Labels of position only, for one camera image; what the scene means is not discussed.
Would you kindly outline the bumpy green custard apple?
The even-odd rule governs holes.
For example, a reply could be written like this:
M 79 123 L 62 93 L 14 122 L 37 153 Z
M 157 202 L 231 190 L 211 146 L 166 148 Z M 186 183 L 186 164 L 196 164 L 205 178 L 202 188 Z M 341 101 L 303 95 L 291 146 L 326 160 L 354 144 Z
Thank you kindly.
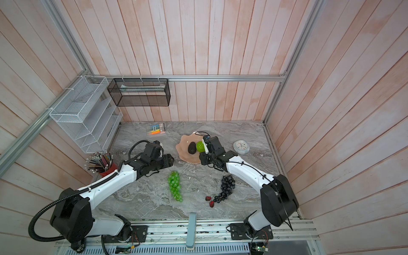
M 205 144 L 202 141 L 197 142 L 195 147 L 196 147 L 197 152 L 199 153 L 203 153 L 206 151 Z

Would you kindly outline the dark avocado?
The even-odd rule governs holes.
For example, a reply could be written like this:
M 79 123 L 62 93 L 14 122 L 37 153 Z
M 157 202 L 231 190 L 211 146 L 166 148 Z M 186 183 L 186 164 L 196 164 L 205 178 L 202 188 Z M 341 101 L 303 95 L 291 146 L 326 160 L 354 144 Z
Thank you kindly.
M 194 155 L 197 152 L 197 145 L 195 142 L 190 142 L 188 145 L 188 153 Z

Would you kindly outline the dark purple grape bunch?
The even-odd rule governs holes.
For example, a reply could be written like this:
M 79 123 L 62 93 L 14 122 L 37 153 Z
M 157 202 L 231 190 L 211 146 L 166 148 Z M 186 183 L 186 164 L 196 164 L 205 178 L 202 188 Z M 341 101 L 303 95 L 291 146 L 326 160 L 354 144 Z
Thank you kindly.
M 235 179 L 232 175 L 223 176 L 221 181 L 221 192 L 214 196 L 213 202 L 220 203 L 226 200 L 235 189 Z

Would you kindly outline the green grape bunch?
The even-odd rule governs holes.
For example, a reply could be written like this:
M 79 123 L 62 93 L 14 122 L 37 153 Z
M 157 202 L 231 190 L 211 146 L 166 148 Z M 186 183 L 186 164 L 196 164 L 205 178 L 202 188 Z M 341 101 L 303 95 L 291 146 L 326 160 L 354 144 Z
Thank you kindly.
M 169 190 L 173 199 L 178 202 L 183 202 L 181 195 L 180 176 L 177 171 L 172 171 L 168 177 Z

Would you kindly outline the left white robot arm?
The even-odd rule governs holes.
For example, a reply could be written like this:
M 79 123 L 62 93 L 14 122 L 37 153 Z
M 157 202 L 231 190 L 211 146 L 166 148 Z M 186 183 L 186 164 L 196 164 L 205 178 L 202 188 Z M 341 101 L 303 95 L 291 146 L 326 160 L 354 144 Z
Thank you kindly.
M 144 151 L 123 161 L 111 174 L 80 190 L 64 190 L 55 205 L 50 224 L 70 243 L 87 237 L 112 236 L 121 242 L 132 236 L 131 223 L 123 216 L 94 216 L 93 210 L 106 198 L 140 178 L 172 167 L 174 157 L 165 154 L 159 141 L 148 142 Z

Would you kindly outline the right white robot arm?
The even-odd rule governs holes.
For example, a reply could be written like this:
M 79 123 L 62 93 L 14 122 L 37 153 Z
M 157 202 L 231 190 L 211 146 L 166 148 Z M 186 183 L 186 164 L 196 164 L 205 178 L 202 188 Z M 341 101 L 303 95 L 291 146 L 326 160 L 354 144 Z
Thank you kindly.
M 247 235 L 253 235 L 266 226 L 290 223 L 290 216 L 299 209 L 298 200 L 284 175 L 274 176 L 250 165 L 236 152 L 225 151 L 217 137 L 204 136 L 205 151 L 200 153 L 202 165 L 239 177 L 254 188 L 261 197 L 261 211 L 255 211 L 243 223 Z

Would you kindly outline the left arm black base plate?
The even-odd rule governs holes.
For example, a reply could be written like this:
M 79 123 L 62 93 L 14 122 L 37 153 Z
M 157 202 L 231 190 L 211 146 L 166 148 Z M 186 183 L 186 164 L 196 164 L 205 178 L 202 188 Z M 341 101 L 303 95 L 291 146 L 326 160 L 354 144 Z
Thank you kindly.
M 144 243 L 148 234 L 148 225 L 132 225 L 125 227 L 118 235 L 105 235 L 103 240 L 105 243 Z

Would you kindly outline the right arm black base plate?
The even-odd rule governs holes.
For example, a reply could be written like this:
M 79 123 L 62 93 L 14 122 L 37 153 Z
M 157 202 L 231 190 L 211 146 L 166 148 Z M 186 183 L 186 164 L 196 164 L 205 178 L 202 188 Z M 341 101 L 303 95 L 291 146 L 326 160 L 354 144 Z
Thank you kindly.
M 231 234 L 232 240 L 271 240 L 274 238 L 270 226 L 256 231 L 248 224 L 232 223 L 226 227 L 226 230 Z

